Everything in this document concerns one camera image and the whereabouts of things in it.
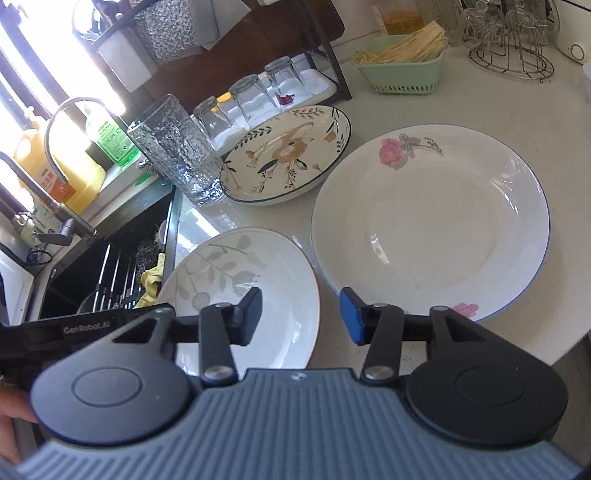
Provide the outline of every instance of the white countertop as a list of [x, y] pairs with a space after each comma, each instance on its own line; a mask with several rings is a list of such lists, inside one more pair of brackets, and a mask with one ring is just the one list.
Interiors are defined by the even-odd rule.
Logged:
[[[351, 64], [343, 66], [353, 99], [337, 105], [351, 120], [348, 152], [409, 125], [445, 123], [487, 133], [514, 149], [534, 170], [550, 206], [551, 241], [545, 265], [508, 309], [484, 321], [488, 329], [548, 364], [555, 363], [591, 329], [591, 104], [580, 65], [555, 49], [546, 55], [555, 75], [544, 83], [493, 74], [475, 65], [464, 47], [453, 48], [431, 95], [373, 93]], [[361, 369], [367, 347], [349, 339], [337, 295], [320, 274], [310, 240], [319, 187], [279, 205], [256, 207], [229, 199], [195, 209], [185, 199], [177, 242], [178, 264], [218, 232], [261, 226], [291, 238], [317, 273], [320, 331], [310, 367]], [[425, 358], [420, 343], [405, 345], [401, 372]]]

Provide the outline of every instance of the white appliance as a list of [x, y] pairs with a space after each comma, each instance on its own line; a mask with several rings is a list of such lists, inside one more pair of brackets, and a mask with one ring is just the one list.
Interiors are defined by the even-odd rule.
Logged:
[[0, 273], [10, 325], [20, 325], [33, 289], [33, 275], [0, 251]]
[[556, 0], [556, 47], [579, 63], [591, 62], [591, 0]]

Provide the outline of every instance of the kitchen sink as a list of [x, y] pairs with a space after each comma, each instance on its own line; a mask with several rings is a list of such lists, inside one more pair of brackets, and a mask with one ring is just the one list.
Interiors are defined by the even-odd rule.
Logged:
[[[144, 293], [139, 277], [145, 270], [146, 250], [157, 259], [158, 230], [165, 223], [164, 232], [168, 231], [174, 198], [174, 187], [157, 180], [97, 226], [104, 238], [70, 249], [51, 271], [39, 319], [132, 308]], [[165, 238], [162, 250], [171, 243], [176, 244]], [[171, 258], [167, 256], [165, 268], [171, 270], [174, 245], [166, 253]]]

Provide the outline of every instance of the human hand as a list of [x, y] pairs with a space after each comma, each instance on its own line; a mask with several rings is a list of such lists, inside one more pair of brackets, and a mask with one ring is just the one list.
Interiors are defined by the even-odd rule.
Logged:
[[29, 395], [17, 388], [0, 385], [0, 456], [8, 463], [16, 465], [22, 457], [12, 428], [12, 419], [37, 423]]

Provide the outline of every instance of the white plate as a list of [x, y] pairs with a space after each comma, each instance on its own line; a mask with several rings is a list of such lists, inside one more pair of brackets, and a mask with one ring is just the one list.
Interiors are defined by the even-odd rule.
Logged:
[[333, 289], [473, 320], [501, 310], [540, 269], [550, 216], [517, 153], [453, 125], [417, 125], [348, 155], [323, 185], [312, 242]]
[[281, 113], [248, 132], [230, 152], [220, 182], [232, 200], [271, 205], [321, 183], [351, 135], [338, 108], [311, 105]]
[[[212, 303], [236, 304], [251, 287], [262, 290], [262, 316], [248, 346], [232, 345], [240, 376], [247, 368], [305, 368], [318, 334], [316, 276], [298, 246], [272, 230], [238, 228], [199, 245], [165, 282], [157, 303], [178, 316]], [[199, 344], [179, 344], [177, 365], [199, 374]]]

